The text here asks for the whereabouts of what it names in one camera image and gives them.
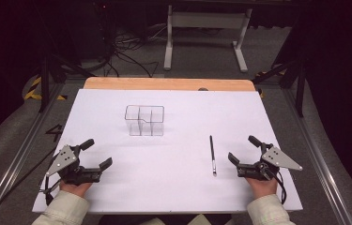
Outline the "clear plastic organizer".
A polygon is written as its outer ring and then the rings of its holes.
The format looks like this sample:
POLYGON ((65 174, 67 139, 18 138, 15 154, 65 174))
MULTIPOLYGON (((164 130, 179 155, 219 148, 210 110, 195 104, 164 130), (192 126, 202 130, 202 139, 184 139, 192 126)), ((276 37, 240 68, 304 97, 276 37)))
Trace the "clear plastic organizer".
POLYGON ((164 134, 164 107, 128 105, 124 119, 131 136, 162 136, 164 134))

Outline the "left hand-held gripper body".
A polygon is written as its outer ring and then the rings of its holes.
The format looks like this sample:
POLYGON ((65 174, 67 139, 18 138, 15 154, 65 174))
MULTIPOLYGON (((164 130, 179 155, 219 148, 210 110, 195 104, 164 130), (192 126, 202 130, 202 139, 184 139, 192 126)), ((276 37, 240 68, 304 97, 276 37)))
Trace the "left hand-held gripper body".
POLYGON ((102 175, 100 168, 87 169, 80 165, 79 155, 83 151, 80 145, 64 145, 63 148, 54 156, 45 176, 57 173, 66 184, 79 186, 83 183, 98 183, 102 175))

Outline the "person's left hand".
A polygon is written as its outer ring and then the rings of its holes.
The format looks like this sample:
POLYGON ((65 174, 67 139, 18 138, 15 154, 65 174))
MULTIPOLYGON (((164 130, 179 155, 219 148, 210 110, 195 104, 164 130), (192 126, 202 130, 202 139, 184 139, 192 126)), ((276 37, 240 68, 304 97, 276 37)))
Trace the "person's left hand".
POLYGON ((83 198, 85 193, 92 187, 92 183, 83 183, 76 186, 73 184, 66 184, 64 181, 61 181, 59 186, 61 190, 83 198))

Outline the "white paper sheet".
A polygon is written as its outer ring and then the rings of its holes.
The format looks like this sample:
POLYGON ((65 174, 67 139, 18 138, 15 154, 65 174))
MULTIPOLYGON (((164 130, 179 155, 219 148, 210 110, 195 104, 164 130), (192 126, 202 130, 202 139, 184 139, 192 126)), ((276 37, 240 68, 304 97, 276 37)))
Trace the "white paper sheet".
POLYGON ((60 146, 93 139, 80 154, 86 168, 107 158, 112 166, 88 190, 93 213, 236 213, 253 199, 249 184, 237 176, 231 152, 241 162, 261 153, 248 138, 277 139, 255 91, 94 90, 78 92, 60 146), (124 119, 128 105, 164 107, 162 136, 131 136, 124 119), (213 176, 209 136, 214 142, 213 176))

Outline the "black tripod stand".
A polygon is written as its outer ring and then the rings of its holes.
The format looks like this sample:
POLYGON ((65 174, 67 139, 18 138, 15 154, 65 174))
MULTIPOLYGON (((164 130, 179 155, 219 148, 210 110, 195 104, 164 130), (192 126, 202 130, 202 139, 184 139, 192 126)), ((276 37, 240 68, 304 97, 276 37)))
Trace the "black tripod stand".
POLYGON ((253 84, 259 84, 276 74, 284 72, 284 75, 279 81, 279 86, 282 89, 290 89, 293 83, 297 83, 296 97, 295 97, 295 109, 297 110, 298 116, 303 116, 303 95, 305 89, 306 69, 304 67, 304 61, 302 59, 292 60, 290 62, 280 64, 270 71, 260 73, 252 79, 253 84))
POLYGON ((94 74, 88 72, 87 70, 72 64, 69 60, 61 57, 57 54, 47 53, 41 59, 41 102, 39 111, 43 113, 50 103, 50 87, 49 80, 50 76, 56 83, 63 83, 66 76, 63 73, 62 65, 76 71, 78 74, 83 75, 86 78, 94 77, 94 74))

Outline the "white metal stand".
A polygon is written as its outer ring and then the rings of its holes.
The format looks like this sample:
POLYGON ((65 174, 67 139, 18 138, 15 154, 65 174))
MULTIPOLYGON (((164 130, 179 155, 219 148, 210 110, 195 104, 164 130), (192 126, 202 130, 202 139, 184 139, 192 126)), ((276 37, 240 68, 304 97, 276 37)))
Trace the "white metal stand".
POLYGON ((232 47, 234 49, 239 70, 242 73, 246 73, 248 67, 241 47, 252 12, 253 10, 251 8, 248 8, 243 13, 177 12, 173 11, 172 6, 169 6, 167 13, 167 41, 163 69, 170 70, 172 68, 174 28, 219 28, 239 30, 238 40, 232 42, 232 47))

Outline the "person's cream jacket hem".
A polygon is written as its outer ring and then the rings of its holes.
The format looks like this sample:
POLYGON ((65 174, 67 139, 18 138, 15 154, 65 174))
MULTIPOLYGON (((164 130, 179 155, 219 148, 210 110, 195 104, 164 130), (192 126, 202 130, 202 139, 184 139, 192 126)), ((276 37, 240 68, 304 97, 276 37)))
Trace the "person's cream jacket hem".
POLYGON ((231 215, 162 215, 144 219, 139 225, 235 225, 231 215))

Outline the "yellow black hazard tape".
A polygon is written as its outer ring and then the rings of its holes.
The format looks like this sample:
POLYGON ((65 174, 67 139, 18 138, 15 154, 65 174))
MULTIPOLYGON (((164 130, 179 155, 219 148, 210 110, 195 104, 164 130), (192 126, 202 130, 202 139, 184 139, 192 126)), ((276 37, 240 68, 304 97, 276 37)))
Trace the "yellow black hazard tape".
POLYGON ((28 91, 26 92, 26 94, 24 95, 24 99, 37 99, 37 100, 42 100, 42 95, 41 94, 37 94, 36 90, 38 88, 38 86, 41 83, 41 77, 37 76, 35 78, 35 80, 32 82, 30 88, 28 89, 28 91))

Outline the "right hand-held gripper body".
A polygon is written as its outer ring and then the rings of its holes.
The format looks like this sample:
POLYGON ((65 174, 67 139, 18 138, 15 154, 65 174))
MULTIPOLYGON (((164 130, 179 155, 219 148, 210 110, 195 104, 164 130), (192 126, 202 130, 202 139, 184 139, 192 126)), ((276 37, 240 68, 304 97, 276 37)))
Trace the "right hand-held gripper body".
POLYGON ((237 176, 259 181, 269 181, 276 177, 280 168, 302 171, 303 168, 276 146, 261 146, 262 156, 254 164, 242 164, 236 160, 237 176))

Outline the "aluminium floor rail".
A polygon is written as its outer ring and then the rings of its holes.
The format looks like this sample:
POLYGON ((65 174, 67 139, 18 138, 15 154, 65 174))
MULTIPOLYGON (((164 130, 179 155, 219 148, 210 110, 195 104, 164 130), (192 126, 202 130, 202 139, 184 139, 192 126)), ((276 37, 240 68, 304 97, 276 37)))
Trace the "aluminium floor rail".
POLYGON ((344 199, 335 183, 329 167, 326 164, 326 161, 323 159, 320 149, 315 143, 312 135, 309 133, 305 119, 300 117, 298 111, 296 110, 296 101, 294 99, 293 92, 288 89, 283 89, 282 92, 285 101, 298 124, 298 128, 302 133, 304 141, 308 146, 308 155, 310 157, 310 161, 314 165, 315 172, 318 175, 320 183, 326 193, 330 206, 339 222, 339 225, 352 225, 352 216, 347 210, 344 199))
POLYGON ((11 190, 31 152, 63 83, 47 83, 48 103, 40 112, 40 100, 28 99, 0 126, 0 204, 11 190))

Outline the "person's right hand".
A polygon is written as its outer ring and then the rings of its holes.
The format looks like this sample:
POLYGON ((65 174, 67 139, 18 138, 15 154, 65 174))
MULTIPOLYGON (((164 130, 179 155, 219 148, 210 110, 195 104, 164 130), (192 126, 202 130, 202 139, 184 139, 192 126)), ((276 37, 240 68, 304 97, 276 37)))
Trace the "person's right hand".
POLYGON ((272 195, 277 192, 278 183, 275 179, 269 181, 259 181, 252 178, 247 178, 247 182, 253 190, 253 196, 255 199, 272 195))

